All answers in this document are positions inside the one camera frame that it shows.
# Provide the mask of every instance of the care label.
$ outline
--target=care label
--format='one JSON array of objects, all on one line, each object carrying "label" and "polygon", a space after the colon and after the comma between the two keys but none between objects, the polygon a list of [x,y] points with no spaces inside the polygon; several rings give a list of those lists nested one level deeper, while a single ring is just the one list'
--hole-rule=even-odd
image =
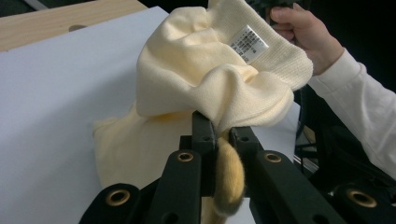
[{"label": "care label", "polygon": [[230,47],[233,48],[247,64],[251,64],[269,48],[248,25],[235,35],[231,41]]}]

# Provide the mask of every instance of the white surface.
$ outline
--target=white surface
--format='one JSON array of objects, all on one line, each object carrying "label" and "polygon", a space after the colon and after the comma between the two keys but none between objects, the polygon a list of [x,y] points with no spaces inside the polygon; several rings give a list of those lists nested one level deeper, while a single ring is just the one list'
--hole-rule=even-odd
[{"label": "white surface", "polygon": [[[0,52],[0,223],[79,222],[101,190],[92,124],[127,113],[136,59],[166,16],[154,7]],[[264,148],[292,158],[298,108],[254,128]],[[248,208],[228,221],[242,222],[254,223]]]}]

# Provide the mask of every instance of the finger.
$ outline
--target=finger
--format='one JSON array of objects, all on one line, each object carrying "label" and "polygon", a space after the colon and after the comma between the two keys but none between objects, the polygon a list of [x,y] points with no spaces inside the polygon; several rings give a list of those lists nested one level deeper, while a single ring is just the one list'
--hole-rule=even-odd
[{"label": "finger", "polygon": [[277,23],[272,26],[274,30],[280,31],[280,30],[292,30],[293,26],[290,23]]},{"label": "finger", "polygon": [[312,13],[298,4],[294,4],[293,8],[273,7],[271,18],[277,23],[290,23],[294,28],[305,28],[312,24]]},{"label": "finger", "polygon": [[288,41],[291,41],[294,38],[294,32],[293,31],[276,31],[279,35],[281,35],[283,38],[287,39]]}]

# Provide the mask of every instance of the bolt hole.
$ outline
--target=bolt hole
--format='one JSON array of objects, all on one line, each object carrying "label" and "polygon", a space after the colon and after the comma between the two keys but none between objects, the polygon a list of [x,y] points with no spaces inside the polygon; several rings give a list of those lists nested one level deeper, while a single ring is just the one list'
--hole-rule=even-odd
[{"label": "bolt hole", "polygon": [[376,200],[372,196],[364,192],[355,189],[350,189],[346,195],[352,202],[360,206],[369,207],[369,208],[376,207]]},{"label": "bolt hole", "polygon": [[126,203],[131,194],[126,189],[115,189],[107,194],[106,203],[110,206],[120,206]]},{"label": "bolt hole", "polygon": [[167,213],[163,215],[163,224],[177,223],[178,216],[175,213]]},{"label": "bolt hole", "polygon": [[314,215],[312,219],[318,224],[329,224],[329,220],[323,215]]},{"label": "bolt hole", "polygon": [[194,158],[194,156],[188,152],[182,152],[182,153],[178,154],[178,157],[177,157],[177,159],[179,161],[192,161],[192,158]]},{"label": "bolt hole", "polygon": [[282,161],[282,158],[280,158],[279,156],[277,156],[276,154],[273,154],[273,153],[265,154],[265,159],[267,159],[270,162],[280,162],[280,161]]}]

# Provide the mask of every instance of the wooden table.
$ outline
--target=wooden table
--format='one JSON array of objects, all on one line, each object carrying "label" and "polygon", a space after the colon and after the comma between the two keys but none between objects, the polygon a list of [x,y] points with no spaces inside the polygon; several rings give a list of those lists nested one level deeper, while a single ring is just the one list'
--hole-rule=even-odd
[{"label": "wooden table", "polygon": [[0,51],[147,9],[137,0],[96,0],[0,18]]}]

